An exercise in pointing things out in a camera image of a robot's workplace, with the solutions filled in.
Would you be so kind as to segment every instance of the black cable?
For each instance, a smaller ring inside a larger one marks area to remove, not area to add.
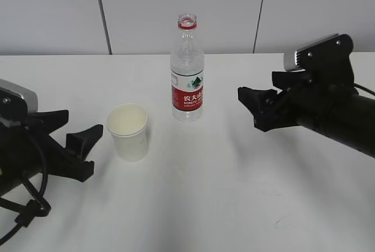
[[[4,243],[6,243],[9,239],[11,239],[19,230],[20,228],[22,227],[21,224],[16,224],[14,226],[14,228],[12,228],[9,233],[7,233],[6,235],[4,235],[1,239],[0,239],[0,246],[3,245]]]
[[[42,183],[40,184],[39,193],[43,196],[45,194],[48,182],[47,160],[42,148],[40,147],[39,143],[34,139],[34,137],[30,135],[29,139],[31,140],[31,143],[34,145],[34,147],[37,149],[40,156],[40,160],[42,161]],[[6,235],[4,235],[0,239],[0,246],[6,243],[9,239],[11,239],[21,229],[21,227],[21,224],[16,224]]]
[[[366,87],[363,87],[363,86],[360,85],[360,84],[354,83],[354,87],[356,87],[356,88],[358,88],[358,89],[361,89],[361,90],[363,90],[363,91],[365,91],[365,92],[367,92],[367,93],[369,93],[369,94],[375,96],[375,92],[374,92],[374,91],[371,91],[370,89],[368,89],[368,88],[366,88]]]
[[[40,160],[42,161],[42,183],[40,184],[39,193],[43,196],[45,194],[48,182],[47,160],[42,148],[40,147],[39,143],[34,139],[34,137],[30,135],[29,139],[39,152]]]

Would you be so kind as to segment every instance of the green logo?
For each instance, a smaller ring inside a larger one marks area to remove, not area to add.
[[[190,83],[187,84],[189,88],[198,89],[200,85],[202,85],[203,77],[199,78],[196,77],[194,80],[192,80]]]

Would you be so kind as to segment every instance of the white wall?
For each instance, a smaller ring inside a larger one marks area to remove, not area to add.
[[[97,0],[0,0],[0,55],[108,54]]]
[[[255,52],[284,52],[330,33],[357,52],[375,51],[374,0],[264,0]]]
[[[180,13],[198,17],[207,53],[253,50],[260,0],[103,0],[112,51],[168,53]]]
[[[206,53],[253,51],[261,0],[103,0],[114,54],[168,53],[179,13],[198,16]],[[0,0],[0,55],[108,54],[98,0]],[[255,52],[348,33],[375,51],[373,0],[264,0]]]

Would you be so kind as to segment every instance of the white paper cup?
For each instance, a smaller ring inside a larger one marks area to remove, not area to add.
[[[107,128],[119,156],[124,160],[139,161],[147,154],[147,122],[147,112],[139,104],[120,105],[108,115]]]

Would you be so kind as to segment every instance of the white table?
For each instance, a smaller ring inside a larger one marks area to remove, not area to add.
[[[356,81],[372,89],[374,63],[352,54]],[[50,176],[50,215],[0,251],[374,251],[375,160],[302,127],[263,133],[237,100],[237,87],[271,88],[282,69],[282,55],[206,56],[204,114],[182,124],[168,56],[0,57],[0,77],[35,91],[39,111],[70,111],[53,134],[62,144],[121,103],[151,119],[143,161],[116,157],[105,130],[87,158],[94,176]],[[30,198],[21,187],[6,197]],[[0,210],[1,235],[15,216]]]

